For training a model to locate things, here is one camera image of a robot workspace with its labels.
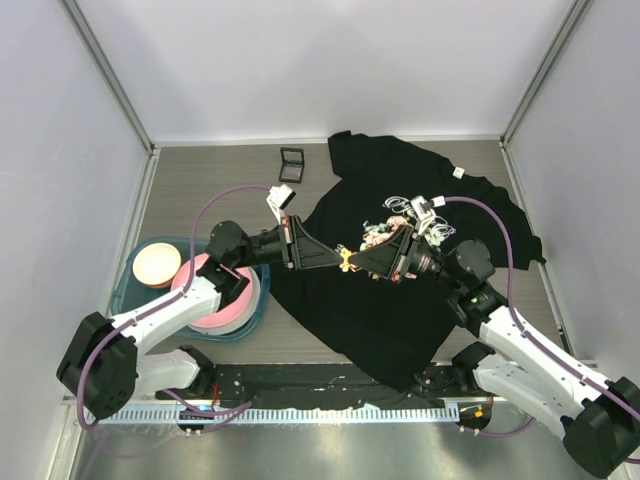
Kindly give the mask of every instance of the gray wall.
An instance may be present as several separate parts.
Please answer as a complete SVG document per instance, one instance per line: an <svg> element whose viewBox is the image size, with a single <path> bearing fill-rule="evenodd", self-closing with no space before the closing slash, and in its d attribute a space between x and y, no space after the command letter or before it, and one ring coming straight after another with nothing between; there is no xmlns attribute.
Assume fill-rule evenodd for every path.
<svg viewBox="0 0 640 480"><path fill-rule="evenodd" d="M3 479L44 478L55 370L105 305L143 160L58 2L0 2Z"/></svg>
<svg viewBox="0 0 640 480"><path fill-rule="evenodd" d="M159 142L500 134L572 0L79 0Z"/></svg>
<svg viewBox="0 0 640 480"><path fill-rule="evenodd" d="M581 357L640 382L640 2L596 1L512 144Z"/></svg>

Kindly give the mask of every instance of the pink bowl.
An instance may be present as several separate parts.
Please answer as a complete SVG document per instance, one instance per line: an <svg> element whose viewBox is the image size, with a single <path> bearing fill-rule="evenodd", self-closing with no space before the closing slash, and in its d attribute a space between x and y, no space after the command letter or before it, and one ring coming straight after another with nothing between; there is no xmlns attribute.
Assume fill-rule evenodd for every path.
<svg viewBox="0 0 640 480"><path fill-rule="evenodd" d="M204 265L204 262L206 262L208 258L209 255L207 255L206 253L198 255L195 258L196 271L198 271L198 269L202 267L202 265ZM185 283L187 283L187 279L189 278L189 264L190 262L187 262L182 265L182 267L180 267L180 270L178 270L178 273L176 273L176 276L171 283L171 290L176 290L177 288L180 288L184 286ZM238 299L232 304L227 305L223 310L211 315L207 315L206 317L202 317L199 320L192 322L191 325L199 328L221 327L223 325L231 323L238 316L240 316L242 312L244 312L244 310L249 305L249 300L251 300L251 294L253 293L253 279L251 278L251 273L249 272L248 268L238 268L237 271L238 273L240 273L240 275L249 279L249 285L240 294Z"/></svg>

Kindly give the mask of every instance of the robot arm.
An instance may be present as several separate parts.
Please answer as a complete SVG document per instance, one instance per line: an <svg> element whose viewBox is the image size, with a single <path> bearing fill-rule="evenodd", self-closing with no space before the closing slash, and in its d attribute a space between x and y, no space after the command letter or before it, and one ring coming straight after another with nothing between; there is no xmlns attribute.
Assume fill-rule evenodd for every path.
<svg viewBox="0 0 640 480"><path fill-rule="evenodd" d="M77 394L82 369L95 346L132 318L144 319L116 335L89 371L85 405L91 413L97 419L106 418L132 396L166 388L178 389L183 396L208 395L215 367L196 349L147 353L180 328L233 302L248 282L232 269L281 263L292 270L303 270L343 263L336 251L305 231L299 217L284 214L294 195L286 185L270 190L267 203L278 221L274 230L249 236L232 221L217 224L206 248L209 260L186 291L170 292L111 320L99 313L86 317L58 368L60 381ZM585 470L605 478L640 446L640 422L593 385L636 410L640 409L640 390L624 377L614 383L581 364L514 310L525 335L514 322L506 299L487 281L495 268L481 242L464 241L447 255L432 248L426 234L435 218L432 208L441 204L437 200L413 199L416 226L400 226L384 243L351 255L349 263L395 283L428 277L447 285L451 289L449 304L459 326L484 342L454 357L459 381L513 402L562 438L569 454ZM543 354L531 338L556 360ZM582 377L570 375L558 359ZM595 383L587 385L586 378Z"/></svg>

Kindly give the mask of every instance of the blue tray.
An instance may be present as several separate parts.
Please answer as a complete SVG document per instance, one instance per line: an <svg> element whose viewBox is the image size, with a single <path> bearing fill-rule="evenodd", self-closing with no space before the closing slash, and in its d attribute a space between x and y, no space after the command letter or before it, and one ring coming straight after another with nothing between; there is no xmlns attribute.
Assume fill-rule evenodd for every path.
<svg viewBox="0 0 640 480"><path fill-rule="evenodd" d="M118 286L111 294L111 301L109 303L109 309L112 315L128 312L135 308L141 307L158 297L161 297L167 293L170 288L149 288L146 285L140 283L133 275L133 259L144 247L152 243L169 243L176 247L180 252L182 262L186 262L189 259L189 239L183 237L153 237L138 245L127 258L124 272L120 277ZM204 253L204 249L207 246L207 240L196 240L196 255ZM238 330L227 333L225 335L205 335L195 330L191 330L189 327L184 327L175 333L178 337L191 338L198 340L208 340L210 342L237 342L249 335L260 323L264 315L264 311L267 308L267 302L269 301L269 289L271 288L271 271L268 265L258 265L253 267L258 278L260 279L260 298L258 299L258 306L255 313Z"/></svg>

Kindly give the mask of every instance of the white plate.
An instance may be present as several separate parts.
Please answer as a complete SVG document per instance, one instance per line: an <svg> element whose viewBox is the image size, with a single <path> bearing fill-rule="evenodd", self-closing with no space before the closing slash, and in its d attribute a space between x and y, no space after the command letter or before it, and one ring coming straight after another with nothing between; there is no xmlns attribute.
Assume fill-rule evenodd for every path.
<svg viewBox="0 0 640 480"><path fill-rule="evenodd" d="M133 259L133 275L143 285L158 287L171 282L181 263L176 247L168 243L152 243Z"/></svg>

